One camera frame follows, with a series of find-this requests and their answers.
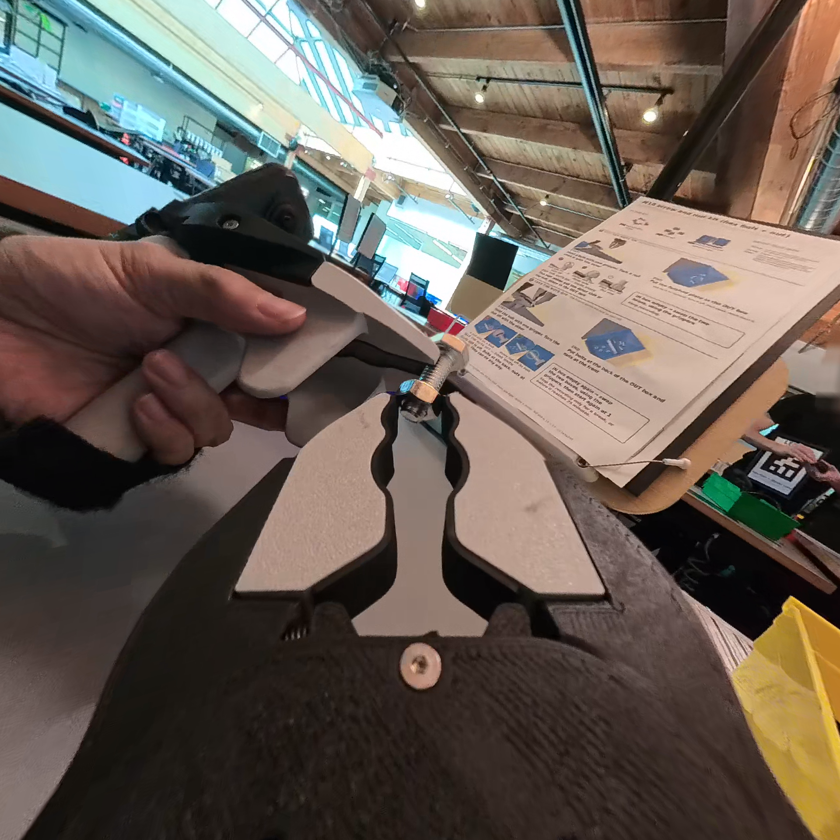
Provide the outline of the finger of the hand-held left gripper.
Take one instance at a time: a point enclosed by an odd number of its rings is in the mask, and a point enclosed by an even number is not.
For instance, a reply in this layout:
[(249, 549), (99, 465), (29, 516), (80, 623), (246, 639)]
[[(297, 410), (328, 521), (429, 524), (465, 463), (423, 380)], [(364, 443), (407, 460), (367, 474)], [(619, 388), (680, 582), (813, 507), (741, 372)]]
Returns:
[(285, 436), (291, 445), (303, 448), (328, 426), (379, 395), (392, 396), (381, 377), (346, 381), (311, 377), (288, 396)]
[(246, 340), (237, 385), (251, 396), (267, 399), (290, 394), (357, 339), (399, 359), (424, 364), (438, 361), (436, 343), (346, 269), (324, 263), (309, 285), (249, 269), (239, 272), (306, 310), (305, 322), (297, 331)]

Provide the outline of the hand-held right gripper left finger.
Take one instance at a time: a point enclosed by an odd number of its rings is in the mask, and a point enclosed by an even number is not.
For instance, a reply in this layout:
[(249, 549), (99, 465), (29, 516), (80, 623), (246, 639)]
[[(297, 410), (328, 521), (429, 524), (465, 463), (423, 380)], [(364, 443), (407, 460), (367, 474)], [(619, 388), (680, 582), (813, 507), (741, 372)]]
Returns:
[(396, 579), (396, 526), (389, 484), (397, 401), (372, 396), (300, 451), (234, 592), (326, 602), (360, 614)]

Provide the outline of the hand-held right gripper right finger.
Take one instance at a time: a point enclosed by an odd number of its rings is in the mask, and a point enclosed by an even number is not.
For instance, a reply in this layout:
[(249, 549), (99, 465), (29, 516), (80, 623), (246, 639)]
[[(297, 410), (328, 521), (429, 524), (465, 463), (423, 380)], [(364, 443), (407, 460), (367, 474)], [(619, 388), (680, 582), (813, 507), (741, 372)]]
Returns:
[(553, 606), (601, 606), (607, 589), (540, 452), (460, 394), (446, 397), (442, 572), (448, 590), (489, 620), (522, 606), (547, 621)]

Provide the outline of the silver hex bolt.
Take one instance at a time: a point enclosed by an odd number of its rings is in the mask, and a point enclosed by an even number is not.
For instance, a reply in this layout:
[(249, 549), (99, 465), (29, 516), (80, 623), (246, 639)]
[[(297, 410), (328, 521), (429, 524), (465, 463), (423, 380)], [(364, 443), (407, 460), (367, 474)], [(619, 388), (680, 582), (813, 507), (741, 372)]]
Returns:
[(412, 388), (412, 393), (430, 403), (441, 390), (450, 375), (460, 375), (466, 371), (469, 362), (467, 342), (457, 334), (441, 332), (432, 338), (438, 349), (437, 362), (428, 366), (419, 376)]

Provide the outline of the yellow plastic bin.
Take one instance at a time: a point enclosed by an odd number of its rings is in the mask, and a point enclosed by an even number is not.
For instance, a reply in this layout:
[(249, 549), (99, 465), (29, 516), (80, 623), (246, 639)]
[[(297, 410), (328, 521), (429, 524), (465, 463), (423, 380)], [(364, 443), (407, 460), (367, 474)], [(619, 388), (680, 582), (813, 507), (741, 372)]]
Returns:
[(839, 630), (795, 598), (733, 671), (765, 762), (815, 838), (839, 838)]

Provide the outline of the grey desk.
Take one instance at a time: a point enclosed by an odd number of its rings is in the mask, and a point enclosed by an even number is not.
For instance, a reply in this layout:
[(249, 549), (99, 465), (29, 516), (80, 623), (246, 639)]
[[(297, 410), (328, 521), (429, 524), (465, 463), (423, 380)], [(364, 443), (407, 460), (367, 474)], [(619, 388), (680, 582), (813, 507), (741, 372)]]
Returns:
[[(87, 729), (133, 625), (184, 554), (280, 460), (282, 433), (242, 424), (184, 474), (137, 489), (116, 508), (75, 515), (33, 502), (37, 536), (2, 535), (1, 837), (20, 838)], [(487, 623), (447, 590), (438, 567), (445, 446), (400, 422), (391, 483), (398, 572), (355, 618), (363, 635), (478, 636)]]

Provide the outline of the person's left hand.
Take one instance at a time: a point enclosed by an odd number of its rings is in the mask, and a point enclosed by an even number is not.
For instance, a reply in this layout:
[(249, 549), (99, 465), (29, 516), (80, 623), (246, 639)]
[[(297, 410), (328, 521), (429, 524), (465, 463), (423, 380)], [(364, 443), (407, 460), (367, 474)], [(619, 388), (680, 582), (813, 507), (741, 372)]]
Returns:
[(146, 453), (180, 466), (226, 442), (233, 422), (281, 431), (287, 405), (217, 394), (164, 350), (186, 320), (241, 334), (300, 328), (304, 308), (221, 267), (138, 242), (17, 235), (1, 247), (3, 427), (64, 423), (141, 367), (131, 424)]

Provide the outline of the black square panel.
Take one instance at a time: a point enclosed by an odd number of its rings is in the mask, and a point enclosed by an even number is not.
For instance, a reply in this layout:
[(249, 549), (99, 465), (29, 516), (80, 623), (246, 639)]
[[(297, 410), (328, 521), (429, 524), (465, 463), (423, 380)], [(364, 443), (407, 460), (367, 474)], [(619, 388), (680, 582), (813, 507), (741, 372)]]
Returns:
[(504, 291), (518, 251), (518, 245), (503, 238), (477, 233), (465, 275)]

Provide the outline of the white ceiling projector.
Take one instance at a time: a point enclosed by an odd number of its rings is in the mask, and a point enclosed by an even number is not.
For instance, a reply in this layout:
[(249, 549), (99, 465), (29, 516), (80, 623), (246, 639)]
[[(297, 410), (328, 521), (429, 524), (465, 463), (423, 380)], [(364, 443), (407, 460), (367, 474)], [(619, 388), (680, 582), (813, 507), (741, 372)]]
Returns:
[(369, 119), (377, 118), (384, 123), (403, 121), (405, 102), (398, 85), (375, 74), (364, 74), (353, 80), (352, 93)]

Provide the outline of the printed instruction sheet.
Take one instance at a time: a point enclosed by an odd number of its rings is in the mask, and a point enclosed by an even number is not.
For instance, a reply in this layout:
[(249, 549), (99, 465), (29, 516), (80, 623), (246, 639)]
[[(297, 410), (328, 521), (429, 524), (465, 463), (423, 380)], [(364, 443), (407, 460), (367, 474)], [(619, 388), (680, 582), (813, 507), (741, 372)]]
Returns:
[(838, 302), (839, 242), (637, 199), (466, 327), (455, 389), (638, 496)]

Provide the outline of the black and white marker tag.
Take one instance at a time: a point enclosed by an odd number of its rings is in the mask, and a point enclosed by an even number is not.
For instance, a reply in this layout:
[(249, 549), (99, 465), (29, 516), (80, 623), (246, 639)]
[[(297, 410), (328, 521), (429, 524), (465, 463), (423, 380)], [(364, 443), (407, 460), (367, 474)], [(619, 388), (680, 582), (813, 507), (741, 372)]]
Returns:
[(767, 451), (752, 460), (747, 478), (754, 492), (793, 517), (831, 490), (827, 483), (812, 478), (796, 458)]

